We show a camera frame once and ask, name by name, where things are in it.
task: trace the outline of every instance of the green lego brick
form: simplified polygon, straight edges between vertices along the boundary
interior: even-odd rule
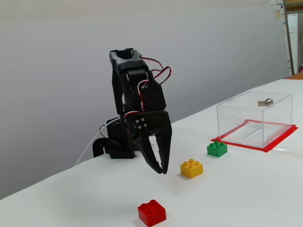
[[[223,142],[219,143],[218,141],[215,141],[214,143],[211,143],[209,146],[207,146],[208,155],[221,157],[226,153],[227,153],[227,145]]]

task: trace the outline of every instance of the yellow lego brick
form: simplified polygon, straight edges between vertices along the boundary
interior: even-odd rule
[[[183,162],[180,165],[181,174],[188,176],[189,178],[194,178],[203,173],[203,165],[198,162],[190,159],[188,162]]]

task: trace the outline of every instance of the wire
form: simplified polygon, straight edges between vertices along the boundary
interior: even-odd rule
[[[143,99],[142,99],[142,95],[141,95],[141,92],[140,92],[140,84],[143,83],[143,82],[149,83],[150,81],[148,79],[145,79],[145,80],[142,80],[138,83],[138,93],[139,93],[139,96],[140,96],[140,99],[141,99],[141,108],[142,108],[142,110],[144,108],[144,104],[143,104]]]
[[[163,69],[162,64],[161,64],[159,61],[157,61],[157,60],[155,60],[155,59],[153,59],[153,58],[144,58],[144,57],[142,57],[142,59],[143,59],[143,60],[148,60],[148,61],[154,61],[154,62],[158,63],[158,64],[161,66],[161,68]]]
[[[112,122],[115,122],[117,120],[119,120],[120,118],[116,118],[112,121],[110,121],[109,123],[105,124],[104,127],[102,129],[100,129],[100,131],[98,131],[98,133],[95,135],[95,137],[91,140],[91,142],[89,142],[89,144],[87,145],[87,147],[84,149],[84,151],[82,152],[80,158],[78,159],[78,161],[76,162],[75,166],[80,162],[82,156],[84,155],[85,151],[87,150],[87,148],[89,148],[90,144],[94,141],[94,139],[99,135],[99,133],[101,133],[109,124],[111,124]]]
[[[165,80],[163,80],[161,84],[163,84],[170,76],[171,76],[171,73],[172,73],[172,68],[170,66],[166,66],[157,76],[155,76],[154,78],[157,78],[158,76],[160,76],[162,73],[164,73],[167,69],[169,69],[169,75],[165,78]]]
[[[102,127],[102,126],[104,126],[104,125],[101,125],[100,128],[99,128],[99,130],[101,130],[101,127]],[[102,132],[100,132],[100,134],[101,134],[104,138],[106,138],[106,137],[102,134]]]
[[[138,112],[140,112],[140,111],[130,111],[130,112],[128,112],[124,115],[124,118],[126,118],[128,115],[132,115],[132,114],[135,114],[135,113],[138,113]]]

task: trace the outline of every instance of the clear plastic box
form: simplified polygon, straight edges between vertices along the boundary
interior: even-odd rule
[[[269,106],[258,101],[272,99]],[[292,94],[249,91],[217,105],[219,139],[264,148],[292,127]]]

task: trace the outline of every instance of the black robotic arm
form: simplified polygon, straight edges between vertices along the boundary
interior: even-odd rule
[[[165,174],[169,164],[172,131],[169,115],[164,111],[166,103],[162,87],[154,79],[138,51],[132,48],[114,50],[110,52],[109,58],[113,67],[112,85],[120,122],[116,123],[115,130],[112,128],[114,126],[108,126],[108,139],[116,142],[115,137],[119,137],[117,144],[120,146],[108,140],[105,142],[103,138],[98,139],[93,144],[94,156],[102,154],[103,147],[115,151],[115,154],[124,151],[131,154],[137,148],[151,168],[159,174]],[[149,137],[153,135],[159,147],[161,166],[149,141]]]

